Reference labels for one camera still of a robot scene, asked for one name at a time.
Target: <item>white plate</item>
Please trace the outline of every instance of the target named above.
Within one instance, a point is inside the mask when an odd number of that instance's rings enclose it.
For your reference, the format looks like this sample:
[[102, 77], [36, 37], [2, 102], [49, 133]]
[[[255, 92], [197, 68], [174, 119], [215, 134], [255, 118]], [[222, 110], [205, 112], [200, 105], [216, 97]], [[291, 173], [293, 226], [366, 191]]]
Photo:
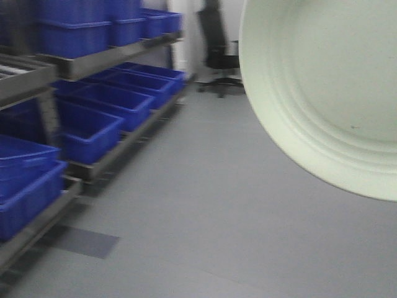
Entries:
[[397, 1], [248, 0], [240, 39], [276, 144], [337, 187], [397, 201]]

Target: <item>blue plastic bin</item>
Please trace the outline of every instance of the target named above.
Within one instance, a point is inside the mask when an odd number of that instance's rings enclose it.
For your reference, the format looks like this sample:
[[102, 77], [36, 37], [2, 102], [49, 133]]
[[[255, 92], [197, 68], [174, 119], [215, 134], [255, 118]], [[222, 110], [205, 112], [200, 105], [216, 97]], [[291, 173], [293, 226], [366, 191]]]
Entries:
[[42, 118], [35, 99], [0, 111], [0, 133], [23, 140], [45, 143]]
[[115, 70], [131, 70], [133, 67], [138, 66], [140, 64], [132, 63], [132, 62], [124, 62], [122, 64], [119, 64], [117, 66], [114, 66], [113, 69]]
[[64, 58], [77, 58], [107, 49], [110, 22], [64, 24], [40, 20], [40, 51]]
[[171, 11], [159, 11], [156, 9], [142, 9], [143, 13], [152, 16], [165, 16], [163, 21], [164, 32], [173, 33], [182, 30], [182, 14]]
[[74, 93], [82, 88], [85, 88], [89, 85], [87, 82], [77, 81], [77, 82], [69, 82], [59, 80], [55, 83], [51, 84], [56, 90], [54, 94], [57, 98], [67, 97], [69, 94]]
[[122, 47], [138, 42], [142, 37], [145, 19], [115, 20], [110, 30], [109, 45]]
[[40, 20], [64, 24], [107, 21], [105, 0], [37, 0], [36, 15]]
[[119, 72], [105, 82], [128, 90], [154, 96], [152, 108], [158, 109], [171, 98], [172, 82], [141, 74]]
[[110, 20], [130, 20], [141, 17], [141, 0], [106, 0]]
[[155, 38], [166, 32], [164, 28], [166, 16], [154, 16], [153, 14], [143, 13], [143, 17], [146, 19], [143, 28], [143, 38]]
[[123, 119], [65, 101], [57, 104], [68, 159], [91, 165], [120, 140]]
[[59, 149], [0, 135], [0, 204], [48, 171]]
[[172, 81], [171, 94], [178, 93], [185, 86], [185, 73], [183, 71], [170, 70], [169, 68], [155, 67], [149, 65], [133, 65], [132, 73], [150, 75], [154, 78], [168, 79]]
[[81, 82], [97, 84], [97, 83], [103, 82], [103, 80], [105, 80], [109, 76], [114, 75], [115, 73], [118, 73], [118, 70], [109, 68], [107, 70], [93, 74], [92, 76], [88, 76], [87, 78], [82, 79]]
[[128, 132], [135, 130], [150, 116], [154, 101], [153, 96], [101, 84], [81, 89], [70, 97], [75, 97], [71, 99], [73, 103], [123, 118], [122, 130]]
[[0, 205], [0, 240], [11, 239], [59, 197], [65, 168], [65, 162], [56, 161], [47, 172]]

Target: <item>chair backrest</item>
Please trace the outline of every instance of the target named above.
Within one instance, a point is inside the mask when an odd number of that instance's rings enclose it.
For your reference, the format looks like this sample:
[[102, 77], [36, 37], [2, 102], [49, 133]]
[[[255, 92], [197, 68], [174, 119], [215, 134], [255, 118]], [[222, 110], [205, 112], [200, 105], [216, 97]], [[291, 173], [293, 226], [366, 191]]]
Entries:
[[223, 19], [218, 9], [204, 9], [198, 12], [207, 48], [227, 47]]

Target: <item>metal shelf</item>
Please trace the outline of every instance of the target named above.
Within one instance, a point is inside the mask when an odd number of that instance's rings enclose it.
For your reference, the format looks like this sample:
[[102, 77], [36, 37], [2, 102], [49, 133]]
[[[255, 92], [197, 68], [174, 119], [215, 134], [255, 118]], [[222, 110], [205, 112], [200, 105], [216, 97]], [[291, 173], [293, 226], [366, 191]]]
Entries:
[[31, 248], [62, 216], [65, 215], [73, 199], [81, 192], [80, 179], [65, 177], [66, 190], [28, 226], [13, 239], [0, 245], [0, 274]]
[[35, 97], [56, 81], [56, 66], [0, 54], [0, 109]]
[[110, 150], [101, 160], [93, 165], [85, 165], [74, 161], [69, 161], [68, 174], [81, 178], [86, 183], [92, 183], [98, 178], [115, 160], [126, 154], [132, 145], [139, 140], [164, 114], [170, 111], [185, 96], [186, 87], [176, 94], [160, 110], [155, 110], [151, 117], [134, 132], [126, 133], [123, 140]]
[[182, 32], [164, 34], [153, 39], [142, 40], [124, 47], [111, 48], [76, 59], [48, 55], [37, 55], [36, 59], [57, 65], [60, 78], [68, 81], [77, 81], [107, 68], [119, 65], [134, 56], [142, 55], [155, 48], [175, 43], [181, 37]]

